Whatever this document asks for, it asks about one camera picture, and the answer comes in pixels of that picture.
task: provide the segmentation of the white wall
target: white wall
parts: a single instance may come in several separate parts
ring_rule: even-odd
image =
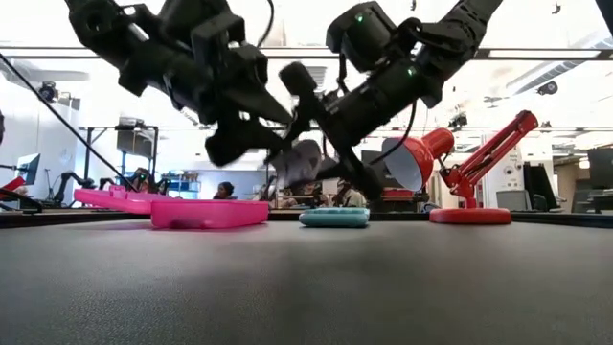
[[[20,156],[40,153],[36,182],[28,187],[29,194],[46,198],[48,182],[45,169],[49,170],[51,184],[65,171],[75,167],[77,139],[29,90],[0,77],[0,107],[5,115],[5,137],[0,146],[0,163],[15,165]],[[79,112],[55,103],[54,109],[75,125]],[[0,170],[0,184],[14,178],[14,172]],[[66,202],[72,201],[72,184],[66,189]]]

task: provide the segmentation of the lamp base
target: lamp base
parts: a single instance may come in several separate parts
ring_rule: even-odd
[[[430,221],[440,224],[511,224],[511,211],[507,209],[470,208],[436,209],[430,211]]]

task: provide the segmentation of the red desk lamp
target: red desk lamp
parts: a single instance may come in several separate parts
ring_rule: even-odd
[[[432,210],[430,212],[430,221],[449,224],[511,223],[511,212],[507,209],[477,208],[475,185],[528,132],[537,127],[538,120],[532,112],[527,110],[521,111],[510,124],[477,149],[462,165],[445,168],[442,162],[441,177],[451,194],[465,198],[465,208]],[[443,130],[446,129],[435,129],[432,133],[438,131],[437,137],[443,138]],[[394,176],[403,175],[407,174],[407,171],[402,171],[400,168],[412,168],[413,170],[408,171],[409,174],[415,177],[414,183],[411,186],[417,186],[419,183],[422,183],[421,186],[423,186],[432,172],[433,160],[430,157],[441,159],[443,154],[450,152],[450,149],[443,151],[443,149],[448,148],[448,134],[444,135],[447,138],[444,142],[439,142],[429,137],[432,133],[427,134],[421,139],[424,143],[423,146],[416,146],[416,139],[407,139],[405,141],[404,152],[398,153],[405,155],[404,159],[408,161],[404,166],[401,167],[400,159],[393,157],[393,154],[391,154],[385,161],[390,173]],[[397,139],[396,141],[390,140],[387,145],[384,142],[383,148],[391,147],[392,143],[397,143]],[[429,152],[424,154],[421,152],[424,149],[429,150]]]

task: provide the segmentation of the ceiling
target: ceiling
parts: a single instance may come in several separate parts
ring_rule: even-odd
[[[123,5],[131,1],[118,1]],[[161,8],[163,1],[144,1],[153,11]],[[268,8],[264,0],[228,0],[233,11],[246,20],[248,40],[255,42],[268,20]],[[409,16],[422,21],[436,21],[455,3],[454,0],[417,0],[417,9],[409,10],[411,1],[381,0],[379,3],[397,23]],[[296,2],[275,1],[277,18],[273,34],[267,45],[323,46],[330,21],[355,0],[310,0]],[[609,37],[602,17],[593,1],[558,0],[560,13],[552,14],[555,1],[505,0],[488,26],[484,47],[496,48],[588,48],[595,42]],[[64,46],[78,47],[79,43],[67,20],[67,9],[61,1],[21,0],[11,1],[0,12],[0,45]],[[156,90],[147,90],[140,99],[125,92],[116,83],[118,73],[108,64],[94,59],[36,59],[26,61],[46,71],[80,71],[90,75],[89,81],[58,82],[77,97],[95,99],[96,111],[108,114],[139,117],[148,124],[172,127],[191,127],[192,121],[172,109],[167,97]],[[276,77],[290,60],[271,59],[269,63],[269,91],[286,107],[291,98]],[[334,87],[336,62],[325,59],[307,59],[303,63],[323,75],[321,87]],[[556,142],[562,145],[577,141],[583,132],[577,127],[613,127],[613,117],[608,109],[613,106],[613,64],[610,62],[586,62],[555,78],[559,91],[553,96],[538,96],[534,90],[515,95],[518,84],[525,85],[541,76],[558,62],[539,61],[471,61],[446,85],[443,101],[437,107],[426,110],[420,103],[414,123],[414,133],[426,132],[436,126],[446,126],[449,120],[463,111],[468,126],[458,133],[460,140],[477,142],[483,128],[503,127],[521,109],[532,110],[540,121],[550,121],[559,131],[553,132]],[[349,86],[357,86],[364,80],[350,68]],[[485,97],[500,98],[497,102],[484,102]],[[399,114],[388,127],[404,127],[409,112]],[[177,141],[191,138],[169,133]],[[381,130],[376,135],[397,135]]]

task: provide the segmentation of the pink object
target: pink object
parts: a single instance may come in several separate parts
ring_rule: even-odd
[[[245,200],[154,200],[151,223],[156,228],[227,229],[268,220],[268,202]]]
[[[154,200],[178,200],[166,195],[126,192],[121,186],[111,187],[108,191],[75,190],[75,200],[137,215],[150,215],[151,202]]]

